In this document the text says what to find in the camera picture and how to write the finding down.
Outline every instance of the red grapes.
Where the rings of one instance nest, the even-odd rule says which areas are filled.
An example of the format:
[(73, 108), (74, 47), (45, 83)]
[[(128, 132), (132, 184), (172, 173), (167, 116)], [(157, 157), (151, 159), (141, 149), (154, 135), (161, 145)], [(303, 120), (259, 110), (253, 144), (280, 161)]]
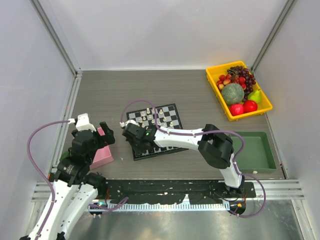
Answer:
[(228, 74), (231, 74), (231, 79), (238, 79), (239, 77), (243, 77), (245, 79), (244, 84), (246, 89), (244, 90), (244, 99), (245, 102), (248, 99), (248, 95), (254, 91), (253, 85), (256, 84), (255, 76), (245, 67), (243, 66), (232, 66), (227, 70)]

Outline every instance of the pink block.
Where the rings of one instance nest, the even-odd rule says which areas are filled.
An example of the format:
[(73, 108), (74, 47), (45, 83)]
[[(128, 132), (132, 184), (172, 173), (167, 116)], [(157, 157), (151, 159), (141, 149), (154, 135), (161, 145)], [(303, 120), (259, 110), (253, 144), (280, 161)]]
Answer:
[[(102, 130), (101, 127), (99, 127), (97, 131), (101, 136), (105, 135), (105, 132)], [(114, 158), (111, 156), (109, 146), (105, 146), (104, 148), (101, 148), (98, 151), (96, 151), (93, 163), (90, 165), (90, 170), (111, 163), (113, 160)]]

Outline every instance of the melon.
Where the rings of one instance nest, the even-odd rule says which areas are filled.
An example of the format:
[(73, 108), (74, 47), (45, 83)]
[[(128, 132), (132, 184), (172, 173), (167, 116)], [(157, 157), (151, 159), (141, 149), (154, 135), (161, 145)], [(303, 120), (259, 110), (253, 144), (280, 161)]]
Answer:
[(221, 95), (227, 105), (238, 104), (240, 103), (245, 96), (245, 91), (237, 83), (230, 83), (221, 91)]

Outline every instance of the yellow plastic tray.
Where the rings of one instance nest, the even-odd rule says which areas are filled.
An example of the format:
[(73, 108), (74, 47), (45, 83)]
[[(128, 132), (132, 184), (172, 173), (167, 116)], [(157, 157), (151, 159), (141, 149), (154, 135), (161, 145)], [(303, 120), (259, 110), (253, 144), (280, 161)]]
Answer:
[(228, 74), (227, 70), (229, 68), (235, 67), (235, 66), (243, 66), (245, 68), (247, 67), (243, 61), (234, 61), (234, 62), (230, 62), (230, 63), (218, 65), (218, 66), (211, 66), (205, 70), (206, 77), (208, 78), (208, 81), (211, 84), (211, 87), (213, 88), (213, 91), (215, 92), (215, 95), (218, 98), (218, 100), (223, 108), (224, 114), (226, 115), (228, 120), (229, 121), (234, 121), (234, 120), (238, 121), (239, 119), (244, 119), (244, 118), (255, 116), (255, 115), (262, 115), (265, 112), (270, 111), (273, 108), (273, 106), (272, 106), (271, 102), (269, 101), (269, 99), (267, 98), (267, 96), (265, 95), (265, 93), (260, 88), (260, 86), (256, 80), (256, 84), (253, 85), (253, 90), (255, 91), (255, 90), (260, 89), (260, 91), (261, 91), (261, 102), (258, 104), (257, 111), (252, 111), (252, 112), (244, 113), (244, 114), (237, 115), (237, 116), (231, 115), (229, 108), (228, 108), (227, 104), (225, 103), (225, 100), (223, 99), (223, 97), (222, 97), (222, 95), (216, 85), (216, 82), (219, 81), (220, 75), (222, 75), (222, 74), (227, 75)]

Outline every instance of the green tray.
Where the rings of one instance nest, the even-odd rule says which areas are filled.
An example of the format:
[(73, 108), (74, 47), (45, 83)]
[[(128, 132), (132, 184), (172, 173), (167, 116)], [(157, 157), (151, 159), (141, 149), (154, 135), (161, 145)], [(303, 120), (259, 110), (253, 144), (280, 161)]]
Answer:
[[(245, 141), (245, 147), (236, 159), (236, 163), (243, 173), (269, 174), (277, 169), (274, 156), (270, 148), (268, 136), (263, 131), (237, 132)], [(236, 153), (241, 147), (241, 140), (231, 136), (233, 148)]]

